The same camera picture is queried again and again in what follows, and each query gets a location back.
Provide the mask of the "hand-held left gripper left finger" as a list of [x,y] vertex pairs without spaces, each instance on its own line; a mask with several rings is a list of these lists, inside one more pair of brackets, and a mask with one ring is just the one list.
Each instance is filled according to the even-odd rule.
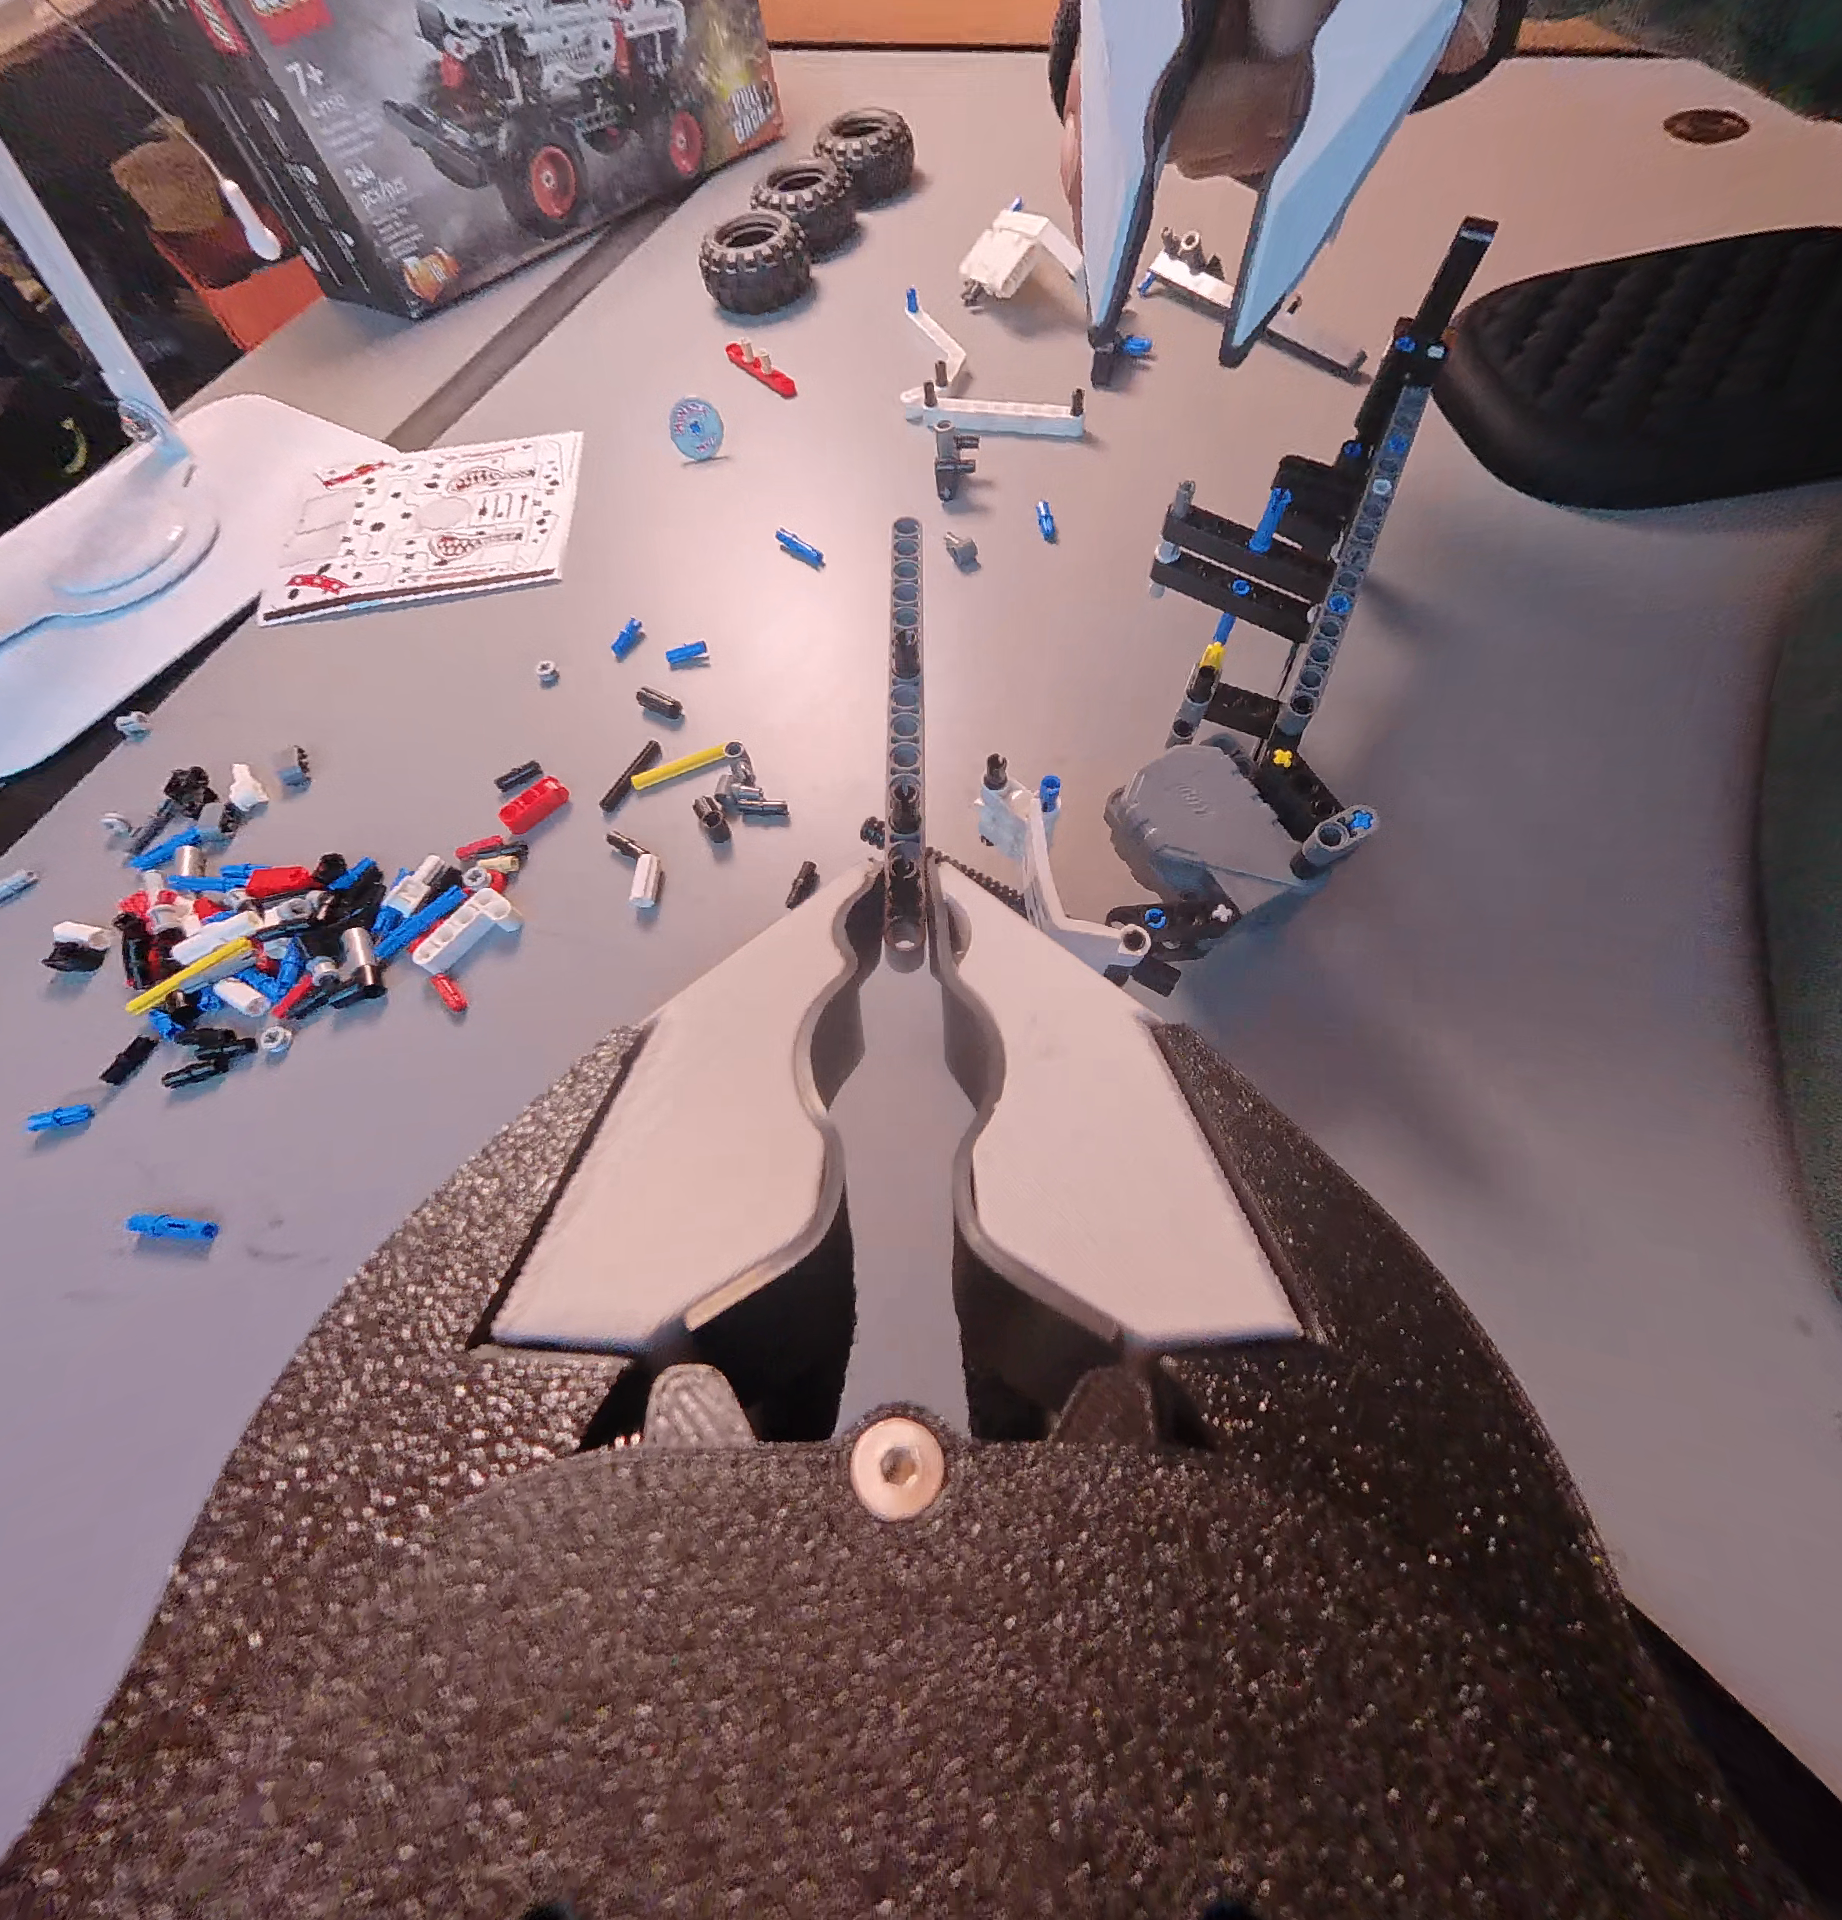
[[647,1019],[491,1343],[647,1379],[705,1358],[755,1437],[838,1430],[855,1245],[827,1106],[859,1064],[875,949],[878,878],[855,862]]

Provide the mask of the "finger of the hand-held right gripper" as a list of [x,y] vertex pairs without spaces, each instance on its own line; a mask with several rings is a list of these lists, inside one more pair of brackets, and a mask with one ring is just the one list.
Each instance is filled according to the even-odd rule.
[[1082,268],[1093,347],[1124,329],[1155,171],[1217,16],[1223,0],[1082,6]]
[[1309,115],[1262,179],[1231,281],[1223,367],[1241,367],[1276,309],[1301,288],[1345,203],[1365,192],[1400,116],[1426,87],[1456,0],[1340,0],[1309,50]]

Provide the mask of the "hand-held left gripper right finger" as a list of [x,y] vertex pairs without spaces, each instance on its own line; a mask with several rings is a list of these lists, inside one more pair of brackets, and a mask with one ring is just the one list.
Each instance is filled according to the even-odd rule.
[[1044,1437],[1087,1369],[1301,1343],[1163,1030],[930,862],[930,978],[974,1121],[948,1167],[974,1437]]

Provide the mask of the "black toy truck chassis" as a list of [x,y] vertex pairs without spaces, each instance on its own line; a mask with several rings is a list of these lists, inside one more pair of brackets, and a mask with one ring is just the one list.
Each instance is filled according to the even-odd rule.
[[1110,844],[1149,904],[1075,925],[1052,878],[1055,787],[1028,790],[1002,758],[980,776],[980,841],[1019,869],[1019,908],[1106,981],[1177,994],[1203,958],[1276,896],[1315,890],[1384,813],[1340,805],[1303,765],[1303,733],[1365,598],[1373,541],[1412,459],[1426,393],[1449,367],[1449,328],[1493,244],[1493,220],[1466,220],[1426,295],[1395,328],[1333,459],[1289,454],[1256,524],[1177,490],[1149,558],[1149,591],[1223,614],[1203,647],[1171,743],[1110,790]]

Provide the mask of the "long grey holed beam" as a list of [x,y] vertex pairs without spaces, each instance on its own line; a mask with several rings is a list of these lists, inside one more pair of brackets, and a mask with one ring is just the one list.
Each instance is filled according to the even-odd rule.
[[[886,632],[891,627],[921,627],[921,533],[925,524],[916,517],[891,520]],[[925,721],[921,721],[921,679],[897,686],[886,672],[886,787],[897,776],[925,782]],[[891,851],[910,851],[916,862],[925,862],[925,825],[921,835],[891,835],[886,825],[886,856]],[[925,878],[921,878],[921,908],[916,917],[897,917],[886,904],[886,962],[901,967],[901,978],[925,962]]]

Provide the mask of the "grey desk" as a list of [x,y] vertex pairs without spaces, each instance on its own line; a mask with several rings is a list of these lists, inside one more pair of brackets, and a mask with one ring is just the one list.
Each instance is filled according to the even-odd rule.
[[[1256,517],[1355,396],[1138,304],[1155,363],[1087,445],[984,445],[980,568],[938,558],[901,288],[974,393],[1087,376],[1068,288],[954,318],[954,256],[1052,210],[1035,53],[785,53],[788,149],[897,105],[916,192],[859,220],[752,393],[695,236],[755,168],[414,440],[583,429],[569,580],[483,603],[238,632],[74,782],[0,873],[0,1856],[93,1732],[218,1457],[360,1259],[605,1030],[755,939],[801,856],[878,811],[886,524],[925,517],[925,825],[980,856],[984,752],[1061,782],[1055,887],[1132,896],[1099,805],[1163,741],[1210,614],[1144,598],[1177,479]],[[1787,603],[1842,563],[1842,487],[1678,517],[1564,517],[1423,424],[1372,603],[1315,717],[1315,776],[1384,835],[1315,896],[1184,967],[1197,1021],[1471,1303],[1542,1409],[1628,1602],[1842,1794],[1842,1303],[1774,1115],[1754,936],[1754,776]],[[98,813],[176,765],[274,766],[244,856],[404,869],[491,835],[493,776],[572,787],[528,936],[308,1021],[199,1092],[98,1092],[120,967],[41,967],[120,904]]]

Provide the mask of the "person's right hand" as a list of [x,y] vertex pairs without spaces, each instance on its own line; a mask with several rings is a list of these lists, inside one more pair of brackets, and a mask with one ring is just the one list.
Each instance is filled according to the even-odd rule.
[[[1333,0],[1223,0],[1217,36],[1184,84],[1171,168],[1178,179],[1256,185],[1301,136],[1309,101],[1309,44]],[[1052,16],[1052,101],[1061,116],[1061,196],[1082,226],[1082,0]]]

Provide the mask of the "white panel assembly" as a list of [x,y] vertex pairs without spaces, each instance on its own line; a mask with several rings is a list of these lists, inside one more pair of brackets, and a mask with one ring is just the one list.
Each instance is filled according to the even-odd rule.
[[960,309],[1012,304],[1039,268],[1055,268],[1075,288],[1087,288],[1082,248],[1061,236],[1055,220],[1002,210],[974,248],[960,256]]

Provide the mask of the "grey and white beam assembly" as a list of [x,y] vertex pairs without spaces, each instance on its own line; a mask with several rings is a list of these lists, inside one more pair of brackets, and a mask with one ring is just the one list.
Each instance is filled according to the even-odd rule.
[[[1203,256],[1197,233],[1178,236],[1171,226],[1163,226],[1155,259],[1138,281],[1138,295],[1155,295],[1155,288],[1197,309],[1197,315],[1210,315],[1210,318],[1227,318],[1227,304],[1231,304],[1231,288],[1223,281],[1223,259]],[[1303,367],[1322,367],[1333,376],[1365,376],[1365,367],[1372,367],[1372,347],[1355,347],[1355,343],[1333,337],[1326,328],[1315,328],[1301,295],[1289,295],[1276,309],[1276,318],[1262,328],[1262,343],[1289,347]]]

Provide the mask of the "grey table with wooden edge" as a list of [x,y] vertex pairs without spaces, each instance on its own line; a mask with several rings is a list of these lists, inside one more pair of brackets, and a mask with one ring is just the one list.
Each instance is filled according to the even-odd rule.
[[760,0],[775,50],[1052,50],[1055,0]]

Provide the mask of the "black rubber tyre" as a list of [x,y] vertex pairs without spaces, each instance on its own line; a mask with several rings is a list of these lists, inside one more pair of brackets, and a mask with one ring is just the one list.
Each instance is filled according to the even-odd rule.
[[855,185],[838,159],[820,155],[767,168],[767,179],[752,192],[752,210],[788,220],[814,259],[838,256],[855,236]]
[[788,216],[741,210],[695,248],[705,288],[722,315],[760,318],[814,288],[806,236]]
[[891,105],[848,105],[820,136],[814,155],[833,159],[855,196],[855,210],[878,210],[916,179],[910,116]]

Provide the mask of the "white angled beam assembly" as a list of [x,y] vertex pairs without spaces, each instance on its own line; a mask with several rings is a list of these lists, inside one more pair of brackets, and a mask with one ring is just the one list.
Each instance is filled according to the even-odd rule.
[[1087,396],[1068,401],[993,401],[966,396],[966,347],[921,309],[916,288],[901,288],[910,328],[930,343],[930,376],[921,393],[901,393],[897,411],[916,424],[948,424],[974,440],[1087,440]]

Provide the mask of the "white thick angled beam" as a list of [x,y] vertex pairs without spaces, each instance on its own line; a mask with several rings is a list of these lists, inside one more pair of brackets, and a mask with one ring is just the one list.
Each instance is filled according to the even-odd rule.
[[493,887],[477,887],[448,925],[439,925],[417,945],[414,962],[425,978],[448,978],[483,936],[522,936],[528,917],[511,908],[511,896],[502,896]]

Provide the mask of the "pile of assorted small bricks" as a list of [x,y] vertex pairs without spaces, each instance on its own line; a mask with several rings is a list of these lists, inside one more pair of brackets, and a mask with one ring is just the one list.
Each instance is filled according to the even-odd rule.
[[126,856],[126,896],[108,925],[60,925],[41,958],[66,981],[120,962],[131,1039],[93,1071],[98,1098],[158,1057],[166,1092],[213,1090],[251,1057],[276,1064],[300,1021],[374,1012],[404,978],[432,994],[414,945],[477,887],[511,896],[530,862],[530,835],[507,841],[502,825],[408,869],[343,851],[238,856],[238,835],[276,790],[300,799],[308,782],[308,752],[281,752],[274,782],[248,765],[222,782],[186,765],[166,776],[143,824],[98,824]]

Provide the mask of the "toy truck set box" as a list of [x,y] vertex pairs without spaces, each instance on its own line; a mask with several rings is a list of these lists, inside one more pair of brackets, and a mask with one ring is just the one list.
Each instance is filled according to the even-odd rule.
[[778,141],[755,0],[156,6],[333,304],[432,315]]

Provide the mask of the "sticker sheet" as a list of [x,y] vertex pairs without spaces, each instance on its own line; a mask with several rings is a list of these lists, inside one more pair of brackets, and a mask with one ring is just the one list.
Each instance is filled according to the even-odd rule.
[[313,471],[258,627],[555,583],[578,448],[578,429],[548,429]]

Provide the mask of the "white book stand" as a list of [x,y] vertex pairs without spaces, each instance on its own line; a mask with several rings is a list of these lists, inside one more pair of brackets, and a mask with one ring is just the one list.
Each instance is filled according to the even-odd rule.
[[138,440],[69,498],[0,533],[0,782],[10,782],[258,603],[321,468],[395,448],[274,396],[172,418],[8,141],[0,226]]

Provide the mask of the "red plastic crate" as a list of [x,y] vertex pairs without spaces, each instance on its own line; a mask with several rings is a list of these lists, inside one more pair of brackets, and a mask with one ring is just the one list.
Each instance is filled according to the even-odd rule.
[[267,337],[276,337],[313,304],[324,304],[324,288],[300,256],[258,268],[222,288],[199,282],[195,295],[204,304],[204,315],[244,353],[258,347]]

